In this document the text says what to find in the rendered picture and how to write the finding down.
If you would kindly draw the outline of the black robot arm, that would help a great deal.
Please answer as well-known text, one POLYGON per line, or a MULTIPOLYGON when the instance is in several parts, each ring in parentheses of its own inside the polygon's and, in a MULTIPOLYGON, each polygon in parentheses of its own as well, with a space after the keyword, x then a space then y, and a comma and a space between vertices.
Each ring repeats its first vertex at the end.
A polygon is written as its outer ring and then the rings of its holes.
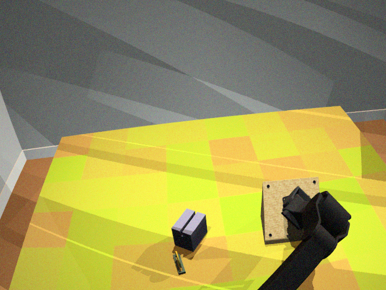
POLYGON ((297 290, 350 229, 351 215, 328 191, 311 199, 297 186, 282 200, 281 214, 298 230, 304 228, 302 242, 258 290, 297 290))

